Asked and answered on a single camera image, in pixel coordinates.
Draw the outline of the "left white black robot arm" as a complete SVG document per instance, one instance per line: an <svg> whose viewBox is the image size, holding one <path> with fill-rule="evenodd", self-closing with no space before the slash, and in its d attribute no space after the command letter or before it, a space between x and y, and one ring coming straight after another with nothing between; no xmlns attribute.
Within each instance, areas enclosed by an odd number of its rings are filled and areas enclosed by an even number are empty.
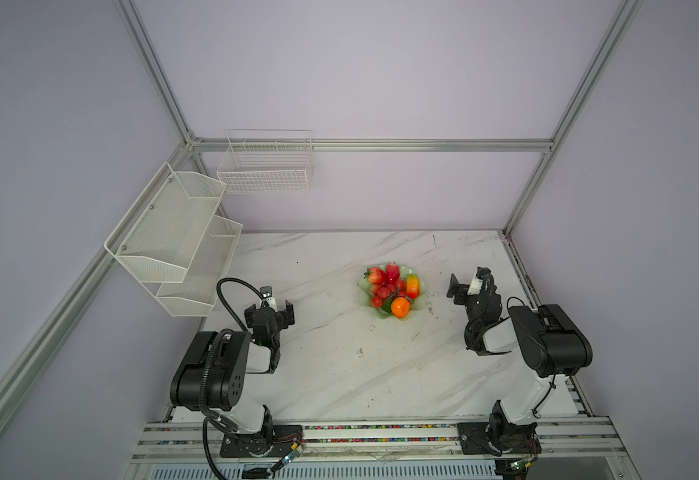
<svg viewBox="0 0 699 480"><path fill-rule="evenodd" d="M245 392L248 377L273 374L281 360L281 333L296 323L292 302L279 310L267 297L245 311L249 330L201 331L170 386L175 407L199 412L209 424L237 436L267 434L272 414Z"/></svg>

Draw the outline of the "red yellow fake mango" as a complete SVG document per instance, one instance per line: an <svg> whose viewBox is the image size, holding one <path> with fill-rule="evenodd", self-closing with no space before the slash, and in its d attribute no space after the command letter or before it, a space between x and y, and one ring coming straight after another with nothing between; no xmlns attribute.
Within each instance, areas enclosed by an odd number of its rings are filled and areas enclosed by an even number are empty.
<svg viewBox="0 0 699 480"><path fill-rule="evenodd" d="M405 278L405 295L409 299L417 299L421 294L421 280L417 275L409 275Z"/></svg>

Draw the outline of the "fake orange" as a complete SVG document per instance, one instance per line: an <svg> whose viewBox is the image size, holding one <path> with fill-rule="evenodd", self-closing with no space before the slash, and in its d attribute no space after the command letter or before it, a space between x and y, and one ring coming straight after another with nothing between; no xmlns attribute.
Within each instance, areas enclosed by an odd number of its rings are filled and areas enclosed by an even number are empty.
<svg viewBox="0 0 699 480"><path fill-rule="evenodd" d="M393 314L393 316L403 319L407 317L409 310L411 310L411 302L405 297L398 297L391 302L391 307L389 309L391 309L391 314Z"/></svg>

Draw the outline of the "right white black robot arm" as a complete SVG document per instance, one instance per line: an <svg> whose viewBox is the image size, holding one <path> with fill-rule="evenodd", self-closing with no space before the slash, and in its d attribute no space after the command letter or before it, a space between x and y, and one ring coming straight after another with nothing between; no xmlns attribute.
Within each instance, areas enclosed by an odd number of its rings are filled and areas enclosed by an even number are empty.
<svg viewBox="0 0 699 480"><path fill-rule="evenodd" d="M557 382L593 361L591 343L561 306L505 306L487 267L477 268L468 284L452 275L447 298L465 308L463 341L467 350L479 356L517 350L525 362L509 392L491 410L489 429L495 432L534 424Z"/></svg>

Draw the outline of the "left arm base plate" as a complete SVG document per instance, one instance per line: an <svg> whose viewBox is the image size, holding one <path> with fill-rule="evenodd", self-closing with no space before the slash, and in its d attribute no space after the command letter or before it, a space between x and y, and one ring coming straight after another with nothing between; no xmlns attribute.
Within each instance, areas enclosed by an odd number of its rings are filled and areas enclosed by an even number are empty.
<svg viewBox="0 0 699 480"><path fill-rule="evenodd" d="M265 425L256 434L225 436L221 458L283 457L304 439L304 428L297 424Z"/></svg>

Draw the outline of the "red fake strawberry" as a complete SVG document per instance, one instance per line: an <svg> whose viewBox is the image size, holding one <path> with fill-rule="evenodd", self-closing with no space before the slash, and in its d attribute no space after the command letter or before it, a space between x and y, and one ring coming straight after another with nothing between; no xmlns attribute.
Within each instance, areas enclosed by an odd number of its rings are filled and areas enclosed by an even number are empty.
<svg viewBox="0 0 699 480"><path fill-rule="evenodd" d="M387 276L387 283L396 284L401 277L401 271L399 271L399 265L395 263L389 263L385 266L385 276Z"/></svg>
<svg viewBox="0 0 699 480"><path fill-rule="evenodd" d="M379 267L371 267L369 268L366 272L365 275L363 276L367 282L373 284L373 285L385 285L387 283L387 274L385 274L385 271Z"/></svg>

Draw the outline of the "red fake grape bunch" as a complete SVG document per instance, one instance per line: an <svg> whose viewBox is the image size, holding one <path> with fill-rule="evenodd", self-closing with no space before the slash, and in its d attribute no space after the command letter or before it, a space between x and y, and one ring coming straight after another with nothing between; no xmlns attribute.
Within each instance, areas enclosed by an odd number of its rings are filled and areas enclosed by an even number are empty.
<svg viewBox="0 0 699 480"><path fill-rule="evenodd" d="M371 286L371 307L381 310L381 312L391 315L391 302L398 297L405 295L405 280L399 279L396 284L372 285Z"/></svg>

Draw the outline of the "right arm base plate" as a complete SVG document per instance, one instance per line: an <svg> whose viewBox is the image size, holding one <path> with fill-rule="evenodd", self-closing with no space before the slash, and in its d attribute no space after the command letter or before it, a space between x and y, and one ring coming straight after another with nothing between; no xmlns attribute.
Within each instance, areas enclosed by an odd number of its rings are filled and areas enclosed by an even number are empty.
<svg viewBox="0 0 699 480"><path fill-rule="evenodd" d="M457 424L457 440L465 455L533 455L541 452L536 429L535 423L493 426L489 422L463 422Z"/></svg>

